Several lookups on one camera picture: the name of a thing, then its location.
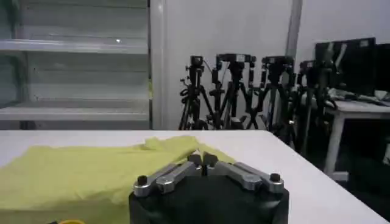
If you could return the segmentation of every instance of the yellow cloth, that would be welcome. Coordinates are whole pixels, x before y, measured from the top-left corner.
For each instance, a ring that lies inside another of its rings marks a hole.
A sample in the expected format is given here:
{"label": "yellow cloth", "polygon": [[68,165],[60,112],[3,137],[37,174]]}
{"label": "yellow cloth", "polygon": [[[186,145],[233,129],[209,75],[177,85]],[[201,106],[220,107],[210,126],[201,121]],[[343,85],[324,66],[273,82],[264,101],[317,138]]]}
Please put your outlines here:
{"label": "yellow cloth", "polygon": [[233,162],[188,136],[132,147],[32,147],[0,169],[0,223],[128,224],[128,196],[137,176],[182,161],[196,149]]}

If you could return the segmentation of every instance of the tripod leg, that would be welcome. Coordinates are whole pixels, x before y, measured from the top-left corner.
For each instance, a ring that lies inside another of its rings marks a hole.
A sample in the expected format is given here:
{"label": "tripod leg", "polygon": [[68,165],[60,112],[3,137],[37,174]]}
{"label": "tripod leg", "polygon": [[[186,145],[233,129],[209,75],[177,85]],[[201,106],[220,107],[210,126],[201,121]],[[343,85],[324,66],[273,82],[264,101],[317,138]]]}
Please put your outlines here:
{"label": "tripod leg", "polygon": [[306,118],[305,118],[305,129],[303,131],[303,143],[302,148],[300,149],[300,154],[303,157],[307,156],[307,140],[308,140],[308,134],[309,134],[309,127],[310,127],[310,120],[311,120],[311,102],[313,100],[313,88],[307,89],[307,97],[306,97]]}
{"label": "tripod leg", "polygon": [[230,111],[232,110],[232,101],[233,101],[233,98],[235,95],[235,90],[233,88],[234,88],[234,86],[233,86],[233,84],[231,84],[229,86],[229,89],[227,90],[229,95],[228,95],[228,99],[227,99],[227,107],[226,107],[225,118],[224,118],[224,129],[225,130],[230,128],[230,120],[232,118],[230,116]]}
{"label": "tripod leg", "polygon": [[276,86],[271,87],[271,98],[269,99],[269,108],[268,108],[268,130],[272,131],[272,126],[274,123],[274,113],[275,113],[275,98],[276,98]]}
{"label": "tripod leg", "polygon": [[222,116],[222,114],[224,113],[227,101],[228,101],[228,99],[230,97],[230,91],[232,89],[231,85],[232,85],[231,82],[229,82],[229,84],[227,85],[227,91],[226,91],[226,94],[225,94],[225,97],[224,97],[224,101],[222,102],[221,112],[220,112],[219,116]]}
{"label": "tripod leg", "polygon": [[180,124],[179,124],[179,130],[183,130],[186,128],[186,125],[187,125],[187,121],[188,121],[188,113],[189,113],[189,110],[190,110],[190,100],[187,99],[185,105],[184,105],[184,109],[183,109],[183,113],[182,113],[182,118],[180,120]]}
{"label": "tripod leg", "polygon": [[207,94],[206,94],[206,91],[205,91],[205,88],[203,86],[200,86],[200,92],[202,93],[203,95],[203,99],[205,100],[205,103],[206,103],[206,107],[208,109],[208,112],[209,114],[214,117],[214,112],[213,112],[213,109],[210,105],[210,101],[208,101],[208,98],[207,98]]}
{"label": "tripod leg", "polygon": [[283,89],[282,86],[278,86],[278,92],[279,92],[279,95],[280,95],[280,101],[282,101],[280,103],[281,107],[280,107],[280,119],[282,120],[282,122],[286,122],[286,118],[287,118],[287,114],[288,114],[288,98],[287,98],[287,95]]}

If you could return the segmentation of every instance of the tripod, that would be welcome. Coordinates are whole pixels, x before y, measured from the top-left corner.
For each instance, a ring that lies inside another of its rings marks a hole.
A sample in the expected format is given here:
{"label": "tripod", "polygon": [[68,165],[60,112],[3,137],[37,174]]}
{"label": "tripod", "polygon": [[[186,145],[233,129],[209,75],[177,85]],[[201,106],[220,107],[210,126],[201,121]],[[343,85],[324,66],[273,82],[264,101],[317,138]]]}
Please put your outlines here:
{"label": "tripod", "polygon": [[[276,93],[278,92],[280,95],[281,103],[281,117],[285,118],[288,111],[288,96],[291,92],[291,83],[294,83],[294,74],[293,74],[293,64],[294,60],[291,57],[286,56],[276,56],[276,57],[265,57],[262,60],[262,76],[260,88],[265,86],[265,89],[262,93],[262,100],[270,92],[270,101],[268,108],[268,115],[265,124],[269,131],[274,131],[273,123],[274,123],[274,113],[275,113],[275,98]],[[288,84],[283,86],[279,83],[280,76],[286,72],[288,74]],[[266,77],[270,81],[265,85]]]}
{"label": "tripod", "polygon": [[204,98],[210,116],[214,117],[213,109],[208,101],[205,88],[200,84],[200,78],[204,71],[204,66],[202,64],[203,57],[191,56],[191,66],[186,67],[186,70],[189,71],[187,79],[190,80],[190,84],[187,85],[184,79],[181,79],[181,82],[186,88],[180,92],[180,95],[183,97],[182,103],[185,106],[180,120],[179,130],[208,130],[207,123],[202,119],[199,119],[200,94],[202,94]]}
{"label": "tripod", "polygon": [[[230,70],[230,73],[232,75],[232,81],[228,83],[228,88],[222,103],[222,107],[219,107],[221,103],[221,93],[223,92],[221,91],[222,84],[218,81],[218,70],[221,69],[222,61],[229,62],[228,69]],[[225,112],[224,119],[221,122],[221,124],[223,125],[223,129],[244,129],[243,122],[245,121],[246,117],[243,116],[241,119],[236,118],[238,92],[241,91],[244,96],[244,100],[246,103],[246,112],[250,111],[249,105],[252,104],[255,62],[256,57],[251,55],[220,54],[216,57],[216,69],[214,70],[213,74],[213,83],[216,84],[216,89],[210,92],[210,95],[214,96],[215,98],[214,107],[216,117],[220,118],[223,112]],[[249,63],[250,67],[248,93],[246,92],[244,83],[241,82],[241,79],[243,78],[243,69],[245,68],[245,63]]]}
{"label": "tripod", "polygon": [[[330,57],[325,57],[325,60],[318,63],[317,61],[303,61],[300,64],[300,73],[298,76],[299,85],[299,101],[306,93],[305,103],[305,121],[302,135],[302,145],[300,153],[302,156],[307,155],[308,132],[311,120],[311,109],[313,97],[316,98],[317,104],[317,122],[324,126],[325,108],[328,107],[327,102],[330,102],[334,109],[337,110],[337,104],[328,94],[328,83],[330,76],[336,72],[336,67]],[[307,86],[302,85],[302,78],[306,76]]]}

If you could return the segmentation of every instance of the black monitor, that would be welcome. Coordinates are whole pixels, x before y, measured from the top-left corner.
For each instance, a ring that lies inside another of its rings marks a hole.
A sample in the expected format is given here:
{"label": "black monitor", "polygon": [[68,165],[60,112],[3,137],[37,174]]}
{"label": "black monitor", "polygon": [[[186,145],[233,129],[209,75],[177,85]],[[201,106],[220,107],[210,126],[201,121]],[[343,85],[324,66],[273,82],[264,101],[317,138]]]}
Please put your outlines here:
{"label": "black monitor", "polygon": [[[322,61],[329,47],[327,43],[316,44],[316,60]],[[341,82],[346,86],[342,90],[359,95],[375,95],[375,38],[332,41],[333,61],[336,62],[343,45],[344,56],[338,69],[342,74]]]}
{"label": "black monitor", "polygon": [[376,89],[390,92],[390,44],[377,45]]}

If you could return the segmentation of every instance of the white desk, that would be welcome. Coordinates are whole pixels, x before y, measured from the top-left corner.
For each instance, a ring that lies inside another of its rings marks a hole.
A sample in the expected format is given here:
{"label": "white desk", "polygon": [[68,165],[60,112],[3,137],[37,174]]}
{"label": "white desk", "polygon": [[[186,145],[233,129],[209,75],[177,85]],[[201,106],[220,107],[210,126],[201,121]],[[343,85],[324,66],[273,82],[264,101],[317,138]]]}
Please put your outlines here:
{"label": "white desk", "polygon": [[334,180],[347,179],[347,173],[335,172],[339,154],[339,145],[346,119],[390,119],[390,107],[381,107],[364,102],[336,101],[337,110],[327,108],[326,112],[334,115],[324,172]]}
{"label": "white desk", "polygon": [[278,172],[290,192],[289,224],[388,223],[266,131],[0,131],[0,166],[32,145],[124,146],[191,135],[256,169]]}

